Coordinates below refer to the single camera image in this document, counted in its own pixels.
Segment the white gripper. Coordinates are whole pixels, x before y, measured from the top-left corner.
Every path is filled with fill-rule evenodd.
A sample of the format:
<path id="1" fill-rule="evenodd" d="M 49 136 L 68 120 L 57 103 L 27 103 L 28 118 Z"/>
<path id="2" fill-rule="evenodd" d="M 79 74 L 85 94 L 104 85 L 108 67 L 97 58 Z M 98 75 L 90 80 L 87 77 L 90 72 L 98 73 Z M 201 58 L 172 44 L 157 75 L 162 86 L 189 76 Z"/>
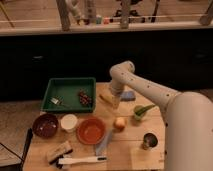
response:
<path id="1" fill-rule="evenodd" d="M 109 90 L 114 95 L 112 97 L 112 107 L 117 109 L 119 107 L 121 98 L 119 97 L 124 91 L 124 84 L 111 80 L 109 84 Z"/>

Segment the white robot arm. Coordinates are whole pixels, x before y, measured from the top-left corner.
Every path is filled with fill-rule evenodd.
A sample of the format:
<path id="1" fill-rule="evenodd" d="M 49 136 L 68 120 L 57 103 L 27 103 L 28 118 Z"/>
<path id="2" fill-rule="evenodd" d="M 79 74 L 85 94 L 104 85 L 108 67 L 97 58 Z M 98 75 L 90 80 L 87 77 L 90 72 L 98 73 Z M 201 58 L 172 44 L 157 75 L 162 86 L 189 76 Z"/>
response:
<path id="1" fill-rule="evenodd" d="M 110 68 L 110 91 L 128 86 L 156 104 L 165 123 L 164 171 L 213 171 L 213 102 L 196 92 L 180 92 L 134 74 L 125 61 Z"/>

